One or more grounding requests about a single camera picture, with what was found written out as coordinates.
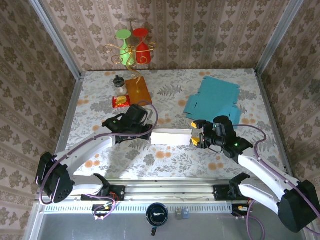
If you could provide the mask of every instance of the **table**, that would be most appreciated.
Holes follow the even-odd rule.
[[[197,93],[204,76],[240,85],[237,103],[242,112],[240,123],[257,126],[266,132],[267,141],[259,145],[261,157],[284,169],[253,69],[141,70],[140,73],[159,113],[158,128],[191,128],[192,120],[186,118],[183,111],[189,96]],[[131,74],[129,71],[85,74],[67,147],[97,131],[106,119],[127,111],[128,108],[112,107],[112,97],[116,95],[112,80],[116,75],[129,80]],[[252,143],[262,138],[252,128],[239,127],[236,131],[238,136]],[[242,172],[250,173],[223,154],[208,149],[198,149],[193,145],[152,145],[150,141],[136,139],[97,152],[75,174],[99,173],[107,179],[231,179]]]

